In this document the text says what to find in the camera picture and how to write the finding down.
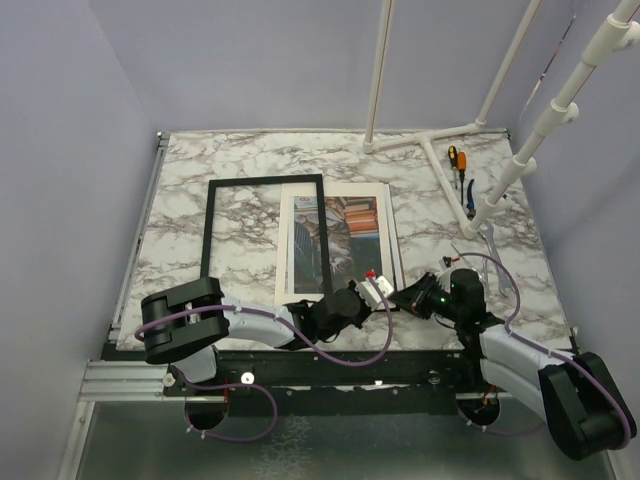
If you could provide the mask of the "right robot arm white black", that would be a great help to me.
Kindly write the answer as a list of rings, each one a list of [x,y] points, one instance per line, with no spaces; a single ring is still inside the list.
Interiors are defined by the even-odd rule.
[[[402,310],[422,319],[452,322],[464,353],[461,383],[481,391],[494,385],[544,420],[557,447],[582,460],[603,450],[625,448],[637,425],[602,358],[592,352],[571,355],[519,335],[492,314],[478,274],[456,269],[444,288],[425,274],[391,295]]]

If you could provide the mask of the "photo with white mat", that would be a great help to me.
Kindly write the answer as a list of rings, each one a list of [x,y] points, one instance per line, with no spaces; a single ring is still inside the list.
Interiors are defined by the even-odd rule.
[[[328,262],[332,286],[344,288],[369,270],[394,286],[384,183],[324,186]],[[324,294],[320,219],[314,184],[282,187],[275,302],[318,300]]]

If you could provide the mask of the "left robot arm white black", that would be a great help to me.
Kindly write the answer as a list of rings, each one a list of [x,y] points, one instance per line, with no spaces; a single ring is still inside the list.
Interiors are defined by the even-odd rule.
[[[134,337],[144,344],[147,363],[173,367],[195,392],[206,395],[221,380],[216,342],[229,338],[301,350],[349,326],[361,327],[381,304],[371,282],[350,281],[319,301],[267,308],[225,295],[218,279],[206,277],[143,299],[142,326]]]

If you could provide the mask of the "black picture frame brown backing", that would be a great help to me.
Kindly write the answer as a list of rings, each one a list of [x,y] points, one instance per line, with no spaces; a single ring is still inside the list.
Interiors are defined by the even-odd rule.
[[[303,244],[311,270],[311,291],[294,292],[295,263],[289,242],[295,223],[292,194],[287,186],[312,196],[315,221],[311,238]],[[205,187],[205,218],[199,275],[219,276],[232,288],[276,304],[318,301],[333,290],[324,179],[320,173],[210,179]]]

